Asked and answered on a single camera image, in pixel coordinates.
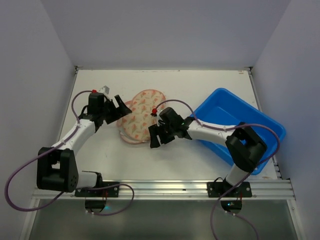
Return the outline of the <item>floral mesh laundry bag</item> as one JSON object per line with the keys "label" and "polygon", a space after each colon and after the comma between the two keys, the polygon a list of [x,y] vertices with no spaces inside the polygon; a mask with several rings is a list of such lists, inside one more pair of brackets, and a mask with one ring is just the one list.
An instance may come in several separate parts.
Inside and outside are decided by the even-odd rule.
{"label": "floral mesh laundry bag", "polygon": [[132,145],[147,143],[150,140],[149,127],[156,123],[152,110],[165,100],[166,96],[161,91],[145,89],[127,101],[125,104],[131,114],[116,123],[122,140]]}

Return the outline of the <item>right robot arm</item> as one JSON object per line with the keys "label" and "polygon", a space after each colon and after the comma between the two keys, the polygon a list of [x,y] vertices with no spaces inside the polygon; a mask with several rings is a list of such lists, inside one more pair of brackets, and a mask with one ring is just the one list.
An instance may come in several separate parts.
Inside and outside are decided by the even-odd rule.
{"label": "right robot arm", "polygon": [[222,182],[222,189],[228,191],[246,175],[253,172],[267,151],[267,145],[250,126],[240,125],[228,130],[228,126],[197,121],[194,116],[182,118],[176,111],[167,107],[151,110],[156,123],[148,127],[150,148],[168,144],[176,137],[218,144],[227,148],[233,166]]}

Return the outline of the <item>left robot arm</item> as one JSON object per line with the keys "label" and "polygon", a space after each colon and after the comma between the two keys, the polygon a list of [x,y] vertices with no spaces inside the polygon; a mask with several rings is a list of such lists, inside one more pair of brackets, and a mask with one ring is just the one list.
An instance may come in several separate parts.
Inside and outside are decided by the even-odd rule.
{"label": "left robot arm", "polygon": [[36,185],[41,190],[71,193],[76,189],[97,188],[102,175],[95,171],[79,171],[76,156],[86,141],[103,124],[111,124],[131,114],[119,95],[109,99],[102,92],[91,91],[88,103],[71,130],[51,147],[38,152]]}

